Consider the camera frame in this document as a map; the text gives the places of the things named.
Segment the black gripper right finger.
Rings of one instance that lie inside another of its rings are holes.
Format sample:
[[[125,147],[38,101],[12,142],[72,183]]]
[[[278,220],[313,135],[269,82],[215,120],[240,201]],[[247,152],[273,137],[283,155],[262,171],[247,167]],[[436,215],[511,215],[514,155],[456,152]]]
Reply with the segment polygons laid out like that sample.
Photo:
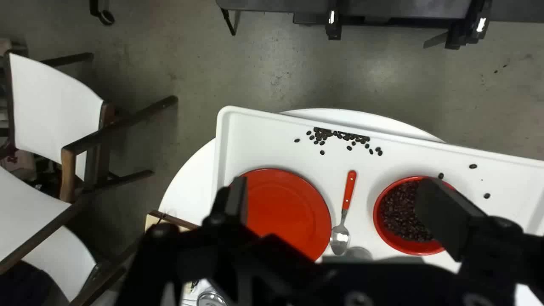
[[[485,220],[487,213],[444,181],[424,179],[417,191],[415,217],[443,249],[461,262],[473,223]]]

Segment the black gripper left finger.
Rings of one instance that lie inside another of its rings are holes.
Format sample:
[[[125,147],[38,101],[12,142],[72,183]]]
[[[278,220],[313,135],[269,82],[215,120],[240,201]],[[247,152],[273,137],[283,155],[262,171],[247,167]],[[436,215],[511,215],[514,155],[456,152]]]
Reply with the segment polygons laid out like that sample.
[[[210,217],[205,220],[205,230],[215,237],[244,237],[247,234],[247,179],[235,177],[216,194]]]

